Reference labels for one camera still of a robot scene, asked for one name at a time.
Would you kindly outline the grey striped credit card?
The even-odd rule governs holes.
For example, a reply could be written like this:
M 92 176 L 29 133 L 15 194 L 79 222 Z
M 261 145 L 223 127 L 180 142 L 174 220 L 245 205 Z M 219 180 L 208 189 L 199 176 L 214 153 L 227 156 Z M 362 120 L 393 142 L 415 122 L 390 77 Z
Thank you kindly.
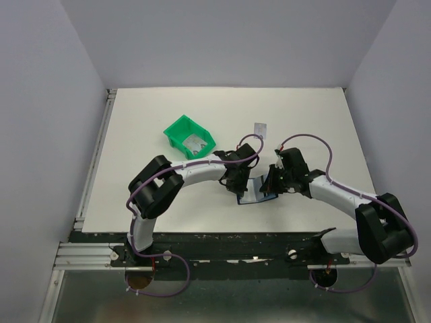
M 259 200 L 260 201 L 266 201 L 271 199 L 276 199 L 278 197 L 278 194 L 275 193 L 259 193 Z

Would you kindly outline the blue leather card holder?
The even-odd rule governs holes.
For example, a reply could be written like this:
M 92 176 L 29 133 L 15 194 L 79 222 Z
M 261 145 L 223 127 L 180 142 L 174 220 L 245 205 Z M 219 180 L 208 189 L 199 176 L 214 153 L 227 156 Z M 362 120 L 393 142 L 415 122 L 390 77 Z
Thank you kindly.
M 266 179 L 267 175 L 261 175 L 256 178 L 249 178 L 246 185 L 246 191 L 244 192 L 243 196 L 237 196 L 238 205 L 249 205 L 270 201 L 259 200 L 259 193 L 261 192 L 260 188 L 262 187 Z

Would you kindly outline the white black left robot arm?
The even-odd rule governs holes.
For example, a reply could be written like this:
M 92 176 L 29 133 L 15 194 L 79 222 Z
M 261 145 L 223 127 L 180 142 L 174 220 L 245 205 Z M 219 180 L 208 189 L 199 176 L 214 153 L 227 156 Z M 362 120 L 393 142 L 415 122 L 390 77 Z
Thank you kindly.
M 247 143 L 234 151 L 215 151 L 188 162 L 172 162 L 164 155 L 153 158 L 128 185 L 126 208 L 133 217 L 127 234 L 127 259 L 135 266 L 148 261 L 156 218 L 166 212 L 180 189 L 216 181 L 242 197 L 247 191 L 250 164 L 258 159 L 258 153 Z

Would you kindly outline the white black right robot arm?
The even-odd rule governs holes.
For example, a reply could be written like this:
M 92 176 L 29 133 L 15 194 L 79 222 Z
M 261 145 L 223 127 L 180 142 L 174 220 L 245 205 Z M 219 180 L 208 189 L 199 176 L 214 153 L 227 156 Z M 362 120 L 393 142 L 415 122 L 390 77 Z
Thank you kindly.
M 413 250 L 415 236 L 398 198 L 358 192 L 330 181 L 319 169 L 309 170 L 298 148 L 276 149 L 277 162 L 271 164 L 262 193 L 298 193 L 331 205 L 349 215 L 355 229 L 329 228 L 318 234 L 310 246 L 310 257 L 323 264 L 334 254 L 364 255 L 375 264 Z

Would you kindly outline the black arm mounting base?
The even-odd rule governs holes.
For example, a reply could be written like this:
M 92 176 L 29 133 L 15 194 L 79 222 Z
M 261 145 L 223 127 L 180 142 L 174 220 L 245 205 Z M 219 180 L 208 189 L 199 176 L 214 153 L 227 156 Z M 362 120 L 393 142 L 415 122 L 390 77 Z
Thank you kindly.
M 135 255 L 129 245 L 116 246 L 111 266 L 131 272 L 155 271 L 156 279 L 192 280 L 291 279 L 306 280 L 308 267 L 349 264 L 340 254 L 311 248 L 315 232 L 288 233 L 156 233 L 153 244 Z

